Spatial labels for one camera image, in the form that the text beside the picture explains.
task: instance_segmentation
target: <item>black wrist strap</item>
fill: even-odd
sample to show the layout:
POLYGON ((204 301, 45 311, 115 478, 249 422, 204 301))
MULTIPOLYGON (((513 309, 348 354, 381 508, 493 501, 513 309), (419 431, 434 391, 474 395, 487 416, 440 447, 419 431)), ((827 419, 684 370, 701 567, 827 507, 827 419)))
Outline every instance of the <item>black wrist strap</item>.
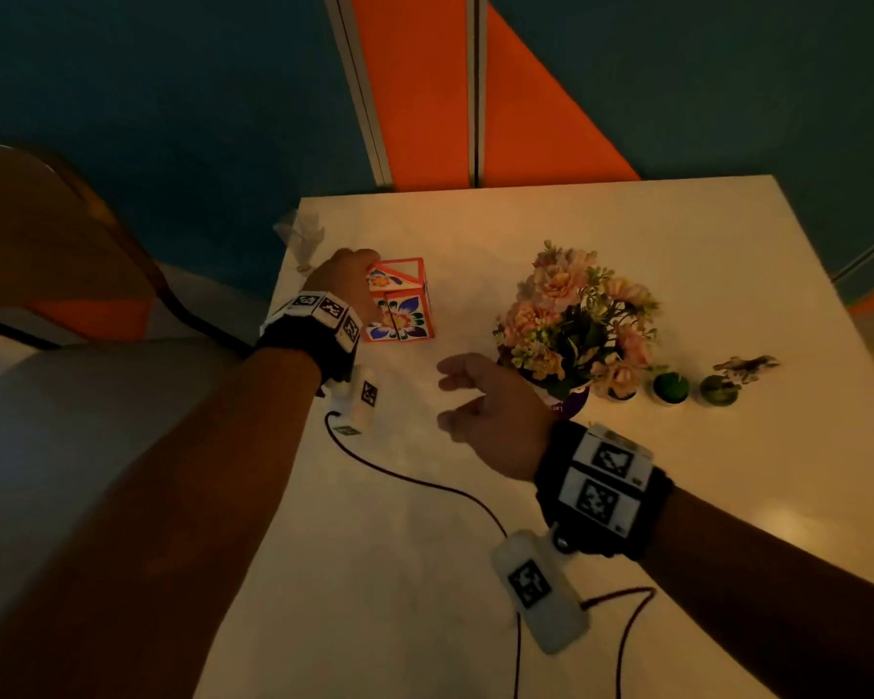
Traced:
POLYGON ((534 482, 558 547, 639 559, 673 489, 652 458, 601 424, 554 424, 534 482))
POLYGON ((268 317, 255 349, 301 350, 320 368, 320 382, 350 379, 362 321, 331 293, 302 292, 268 317))

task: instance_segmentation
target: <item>teal wall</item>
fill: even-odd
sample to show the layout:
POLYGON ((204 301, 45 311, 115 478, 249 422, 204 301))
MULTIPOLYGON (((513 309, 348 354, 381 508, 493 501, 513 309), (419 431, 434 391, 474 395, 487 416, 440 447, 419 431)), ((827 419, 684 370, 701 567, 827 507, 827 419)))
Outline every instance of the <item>teal wall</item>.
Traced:
POLYGON ((772 173, 829 274, 874 245, 874 0, 490 2, 643 179, 772 173))
POLYGON ((0 0, 0 140, 67 158, 155 258, 266 296, 285 210, 374 189, 322 0, 0 0))

